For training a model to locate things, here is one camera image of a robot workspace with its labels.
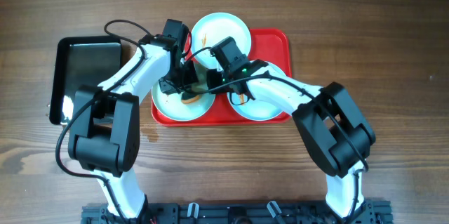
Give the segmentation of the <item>white plate back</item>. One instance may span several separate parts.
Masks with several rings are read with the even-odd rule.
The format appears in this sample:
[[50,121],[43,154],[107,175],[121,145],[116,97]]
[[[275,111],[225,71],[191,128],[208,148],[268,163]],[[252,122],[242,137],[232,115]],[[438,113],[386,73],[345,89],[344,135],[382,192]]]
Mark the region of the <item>white plate back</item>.
[[227,37],[232,37],[240,51],[248,55],[252,40],[246,24],[230,13],[211,13],[202,17],[192,30],[191,52],[212,47]]

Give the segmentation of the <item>green orange sponge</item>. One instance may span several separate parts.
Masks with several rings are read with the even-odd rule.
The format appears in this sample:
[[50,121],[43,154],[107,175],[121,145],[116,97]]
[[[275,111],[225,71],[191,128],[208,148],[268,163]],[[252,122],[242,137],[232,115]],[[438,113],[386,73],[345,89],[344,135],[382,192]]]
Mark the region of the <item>green orange sponge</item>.
[[194,103],[197,100],[201,98],[201,94],[198,93],[190,93],[190,92],[183,92],[181,95],[181,102],[185,105]]

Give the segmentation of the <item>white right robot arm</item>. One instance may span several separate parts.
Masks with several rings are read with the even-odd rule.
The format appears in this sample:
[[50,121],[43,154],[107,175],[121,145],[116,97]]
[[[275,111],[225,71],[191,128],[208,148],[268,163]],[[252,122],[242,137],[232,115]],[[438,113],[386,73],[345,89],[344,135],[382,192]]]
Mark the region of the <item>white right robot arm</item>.
[[375,133],[345,87],[304,84],[283,76],[268,62],[251,61],[233,38],[214,45],[210,53],[222,68],[208,82],[212,93],[242,94],[289,114],[314,163],[326,174],[326,204],[346,223],[363,203],[361,175],[375,143]]

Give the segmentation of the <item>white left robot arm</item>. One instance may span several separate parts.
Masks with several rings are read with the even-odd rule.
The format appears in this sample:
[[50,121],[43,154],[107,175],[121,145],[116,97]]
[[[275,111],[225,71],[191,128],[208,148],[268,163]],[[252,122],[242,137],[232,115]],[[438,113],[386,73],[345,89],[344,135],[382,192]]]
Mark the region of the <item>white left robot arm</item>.
[[81,86],[74,114],[63,130],[67,150],[83,178],[99,181],[107,198],[100,220],[106,223],[148,223],[151,211],[139,188],[133,165],[140,147],[140,104],[153,85],[170,95],[198,81],[182,77],[194,71],[183,59],[188,27],[168,19],[161,34],[146,32],[135,42],[135,55],[112,77],[97,86]]

